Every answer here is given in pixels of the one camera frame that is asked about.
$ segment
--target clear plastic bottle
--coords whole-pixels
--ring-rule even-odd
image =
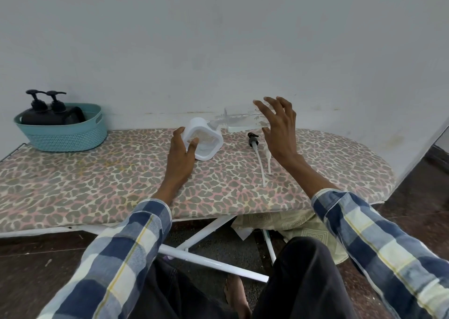
[[[261,129],[269,126],[268,119],[254,104],[232,105],[224,108],[224,114],[210,121],[210,126],[216,129],[219,125],[227,127],[229,132]]]

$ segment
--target white pump tube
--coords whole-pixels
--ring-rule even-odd
[[[257,155],[257,159],[259,160],[259,165],[261,166],[261,172],[262,172],[262,184],[264,186],[264,188],[267,186],[267,184],[265,183],[265,174],[264,174],[264,169],[262,167],[262,161],[261,161],[261,157],[259,155],[259,151],[257,150],[257,144],[255,142],[252,143],[252,147],[255,151],[255,154]]]

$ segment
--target floor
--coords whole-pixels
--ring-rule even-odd
[[[417,237],[444,259],[449,259],[449,174],[423,159],[379,212]],[[204,226],[203,221],[176,225],[166,243],[176,245]],[[275,251],[284,242],[271,233]],[[0,313],[3,318],[35,318],[55,292],[67,282],[94,235],[84,232],[0,240]],[[206,257],[269,274],[271,263],[262,233],[241,241],[228,226],[207,237],[192,250]],[[173,263],[207,294],[221,300],[225,274],[184,261]],[[361,318],[390,318],[366,280],[350,261],[338,266],[348,293]],[[254,306],[263,284],[244,280]]]

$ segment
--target plaid shirt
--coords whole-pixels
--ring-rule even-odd
[[[323,189],[312,205],[395,317],[449,318],[447,261],[350,192]],[[165,203],[140,202],[89,245],[38,319],[127,318],[170,227]]]

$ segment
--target teal basket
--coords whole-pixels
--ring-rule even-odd
[[[25,125],[20,120],[24,112],[14,117],[14,123],[22,130],[36,149],[49,152],[84,151],[97,147],[106,139],[107,129],[101,107],[96,104],[64,103],[78,106],[86,121],[69,125]]]

